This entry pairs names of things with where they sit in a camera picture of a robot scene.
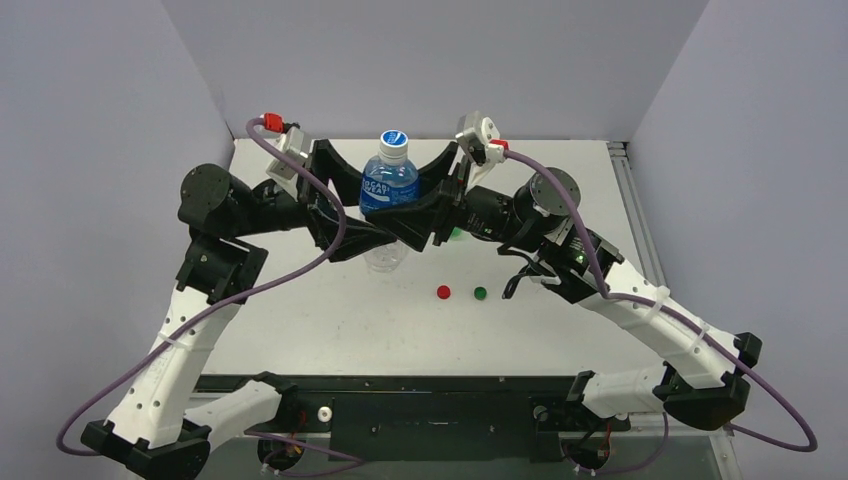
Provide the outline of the white blue bottle cap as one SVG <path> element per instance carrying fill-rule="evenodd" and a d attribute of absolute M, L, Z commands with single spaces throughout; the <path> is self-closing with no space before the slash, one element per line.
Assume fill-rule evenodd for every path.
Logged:
<path fill-rule="evenodd" d="M 397 129 L 384 131 L 379 137 L 377 156 L 387 165 L 403 165 L 408 160 L 408 136 Z"/>

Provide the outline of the blue label small bottle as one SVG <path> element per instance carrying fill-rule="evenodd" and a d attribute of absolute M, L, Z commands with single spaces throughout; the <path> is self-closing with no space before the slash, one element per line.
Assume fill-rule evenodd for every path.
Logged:
<path fill-rule="evenodd" d="M 362 169 L 360 217 L 376 210 L 411 203 L 420 198 L 419 174 L 409 159 L 398 166 L 380 161 L 377 151 Z M 400 241 L 374 248 L 364 254 L 366 265 L 377 273 L 390 273 L 404 260 L 408 247 Z"/>

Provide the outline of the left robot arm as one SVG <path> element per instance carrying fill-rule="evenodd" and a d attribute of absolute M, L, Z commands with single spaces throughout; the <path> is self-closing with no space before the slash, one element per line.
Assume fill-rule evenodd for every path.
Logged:
<path fill-rule="evenodd" d="M 191 241 L 169 309 L 149 353 L 119 378 L 122 400 L 84 427 L 85 455 L 144 479 L 193 479 L 215 449 L 244 431 L 262 423 L 285 430 L 297 420 L 294 384 L 270 372 L 203 407 L 189 404 L 226 327 L 263 291 L 258 277 L 268 253 L 246 237 L 305 228 L 320 262 L 350 259 L 388 238 L 346 217 L 361 176 L 329 140 L 313 142 L 307 153 L 274 148 L 268 175 L 253 187 L 215 164 L 185 176 L 178 217 Z"/>

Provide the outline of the red bottle cap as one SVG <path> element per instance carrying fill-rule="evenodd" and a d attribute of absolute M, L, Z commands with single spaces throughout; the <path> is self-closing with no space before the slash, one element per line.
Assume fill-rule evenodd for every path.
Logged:
<path fill-rule="evenodd" d="M 451 296 L 451 289 L 448 285 L 439 285 L 436 294 L 440 299 L 448 299 Z"/>

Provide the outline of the green bottle cap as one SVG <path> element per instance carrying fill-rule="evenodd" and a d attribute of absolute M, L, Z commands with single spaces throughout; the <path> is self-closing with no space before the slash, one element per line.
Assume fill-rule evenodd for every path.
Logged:
<path fill-rule="evenodd" d="M 478 301 L 483 301 L 487 298 L 487 289 L 483 286 L 476 286 L 473 289 L 473 297 Z"/>

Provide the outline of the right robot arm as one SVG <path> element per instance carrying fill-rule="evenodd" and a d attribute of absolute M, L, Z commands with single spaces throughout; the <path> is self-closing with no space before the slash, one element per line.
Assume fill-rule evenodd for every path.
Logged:
<path fill-rule="evenodd" d="M 677 303 L 668 288 L 644 278 L 620 250 L 589 230 L 567 175 L 499 141 L 493 160 L 533 170 L 512 195 L 471 182 L 478 150 L 459 172 L 421 199 L 367 214 L 369 223 L 415 250 L 460 228 L 523 257 L 520 278 L 601 315 L 656 353 L 657 367 L 612 374 L 581 373 L 564 400 L 566 418 L 588 427 L 599 418 L 664 413 L 700 430 L 729 425 L 747 404 L 762 343 L 750 333 L 716 329 Z"/>

